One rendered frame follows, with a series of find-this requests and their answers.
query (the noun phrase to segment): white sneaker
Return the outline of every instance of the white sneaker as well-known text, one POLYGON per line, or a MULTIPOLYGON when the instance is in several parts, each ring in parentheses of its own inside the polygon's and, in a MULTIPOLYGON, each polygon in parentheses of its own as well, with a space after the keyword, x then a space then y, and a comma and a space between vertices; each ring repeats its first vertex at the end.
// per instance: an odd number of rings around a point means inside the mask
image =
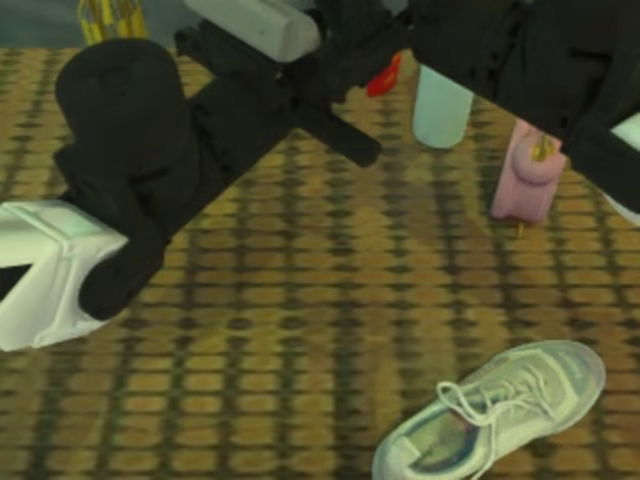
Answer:
POLYGON ((605 377, 602 359, 581 343, 507 350, 460 384, 439 383, 439 400, 378 447, 373 480, 477 480, 496 460, 581 420, 605 377))

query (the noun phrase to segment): yellow bucket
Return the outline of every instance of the yellow bucket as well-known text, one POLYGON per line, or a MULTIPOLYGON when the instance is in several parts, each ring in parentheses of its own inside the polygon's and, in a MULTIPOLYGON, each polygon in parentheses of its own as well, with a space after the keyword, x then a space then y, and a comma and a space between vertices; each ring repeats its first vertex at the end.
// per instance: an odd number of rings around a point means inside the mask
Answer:
POLYGON ((140 0, 80 0, 78 18, 89 45, 110 38, 147 38, 140 0))

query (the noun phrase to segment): gray background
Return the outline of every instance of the gray background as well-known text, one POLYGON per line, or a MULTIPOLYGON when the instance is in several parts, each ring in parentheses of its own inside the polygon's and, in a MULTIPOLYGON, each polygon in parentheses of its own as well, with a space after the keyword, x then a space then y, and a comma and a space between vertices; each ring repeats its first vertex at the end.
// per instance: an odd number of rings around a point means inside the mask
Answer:
MULTIPOLYGON (((0 0, 0 47, 81 47, 79 0, 0 0)), ((182 0, 142 0, 153 40, 170 46, 175 30, 199 17, 182 0)))

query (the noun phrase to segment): pink object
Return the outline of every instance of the pink object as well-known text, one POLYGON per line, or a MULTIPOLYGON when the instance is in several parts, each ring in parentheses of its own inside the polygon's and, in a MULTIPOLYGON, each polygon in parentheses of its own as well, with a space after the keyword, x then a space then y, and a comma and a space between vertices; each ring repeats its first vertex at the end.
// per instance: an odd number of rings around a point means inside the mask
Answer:
POLYGON ((498 188, 493 198, 494 218, 513 218, 528 223, 543 221, 553 202, 567 158, 560 153, 560 141, 547 137, 553 153, 535 159, 544 134, 523 120, 517 120, 507 150, 498 188))

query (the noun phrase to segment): yellow object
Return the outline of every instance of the yellow object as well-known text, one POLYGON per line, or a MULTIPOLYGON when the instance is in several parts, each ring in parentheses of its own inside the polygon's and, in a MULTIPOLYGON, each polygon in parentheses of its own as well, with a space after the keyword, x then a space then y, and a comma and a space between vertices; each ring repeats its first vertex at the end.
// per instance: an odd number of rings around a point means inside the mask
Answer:
POLYGON ((553 142, 549 138, 549 135, 543 135, 540 144, 536 145, 533 149, 533 159, 536 162, 544 162, 547 158, 555 153, 555 147, 553 142))
POLYGON ((146 38, 140 0, 80 0, 78 19, 89 45, 110 38, 146 38))

